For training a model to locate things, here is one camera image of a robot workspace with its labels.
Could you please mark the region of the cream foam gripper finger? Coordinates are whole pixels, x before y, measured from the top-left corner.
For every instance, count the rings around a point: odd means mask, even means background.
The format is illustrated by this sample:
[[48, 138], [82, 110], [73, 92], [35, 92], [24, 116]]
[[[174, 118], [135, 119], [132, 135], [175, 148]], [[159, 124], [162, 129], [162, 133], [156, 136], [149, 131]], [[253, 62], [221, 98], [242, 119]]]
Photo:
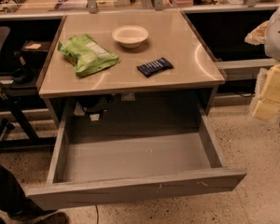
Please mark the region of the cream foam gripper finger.
[[251, 101], [251, 116], [269, 120], [280, 111], [280, 64], [261, 68], [257, 76], [255, 97]]

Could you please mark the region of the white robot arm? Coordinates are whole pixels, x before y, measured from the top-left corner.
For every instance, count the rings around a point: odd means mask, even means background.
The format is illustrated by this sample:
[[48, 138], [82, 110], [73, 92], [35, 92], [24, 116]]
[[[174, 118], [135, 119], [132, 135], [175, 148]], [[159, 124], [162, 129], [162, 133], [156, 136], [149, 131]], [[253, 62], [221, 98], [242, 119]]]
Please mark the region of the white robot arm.
[[260, 69], [251, 115], [269, 120], [280, 111], [280, 7], [272, 14], [265, 31], [265, 53], [279, 64], [269, 70]]

